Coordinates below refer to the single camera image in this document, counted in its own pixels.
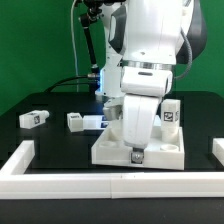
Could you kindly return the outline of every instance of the small white cube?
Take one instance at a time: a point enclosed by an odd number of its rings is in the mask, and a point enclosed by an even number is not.
[[[49,112],[46,110],[34,110],[19,116],[20,128],[31,129],[46,122]]]
[[[71,132],[83,131],[83,119],[79,113],[67,114],[67,122]]]

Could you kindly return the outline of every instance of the white block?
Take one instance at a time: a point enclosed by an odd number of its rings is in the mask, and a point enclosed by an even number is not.
[[[224,138],[214,138],[212,153],[224,166]]]
[[[109,122],[103,115],[86,115],[83,117],[83,128],[85,130],[104,130]]]
[[[19,116],[20,128],[31,129],[45,123],[49,117],[49,112],[46,110],[34,110],[29,113]]]
[[[174,143],[178,140],[180,125],[180,100],[166,99],[161,104],[162,140]]]
[[[83,131],[83,119],[79,113],[67,114],[67,123],[71,132]]]
[[[34,141],[23,141],[0,170],[0,176],[23,174],[34,154]]]

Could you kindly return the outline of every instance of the black table surface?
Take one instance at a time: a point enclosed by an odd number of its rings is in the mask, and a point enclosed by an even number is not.
[[[185,170],[222,172],[212,155],[213,138],[224,137],[224,99],[210,92],[173,92],[181,100]],[[23,140],[34,140],[34,173],[173,172],[91,164],[91,146],[101,131],[71,133],[67,113],[102,114],[102,102],[88,93],[35,93],[0,117],[0,167]],[[19,115],[48,110],[39,127],[19,127]],[[223,198],[1,200],[0,223],[223,223]]]

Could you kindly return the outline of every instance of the white cube with black marker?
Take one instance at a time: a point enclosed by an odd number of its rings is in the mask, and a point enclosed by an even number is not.
[[[46,122],[49,112],[46,110],[34,110],[19,116],[20,128],[31,129]]]
[[[166,99],[161,104],[162,140],[174,143],[180,126],[180,100]]]

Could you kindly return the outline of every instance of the white plastic housing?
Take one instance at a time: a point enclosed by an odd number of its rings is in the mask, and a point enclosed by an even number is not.
[[[92,163],[112,166],[127,166],[158,169],[184,169],[184,144],[182,128],[178,129],[175,143],[162,141],[160,120],[156,117],[151,138],[144,149],[142,164],[131,162],[133,148],[123,141],[122,122],[112,121],[92,147]]]
[[[80,113],[67,114],[67,123],[71,132],[83,131],[83,119]]]
[[[182,0],[127,1],[124,60],[176,64],[182,4]]]
[[[19,116],[20,128],[31,129],[45,123],[49,117],[49,112],[46,110],[34,110],[29,113]]]
[[[123,137],[126,145],[144,149],[150,140],[160,99],[126,94],[123,107]]]
[[[111,14],[120,7],[120,3],[114,3],[111,6],[102,6],[102,17],[101,20],[104,26],[105,43],[106,43],[106,63],[100,71],[100,88],[96,91],[98,96],[108,97],[121,97],[124,93],[121,92],[121,71],[122,68],[119,66],[122,55],[115,52],[108,42],[110,35],[110,23]]]
[[[171,89],[172,77],[171,71],[125,66],[121,90],[125,93],[163,97]]]

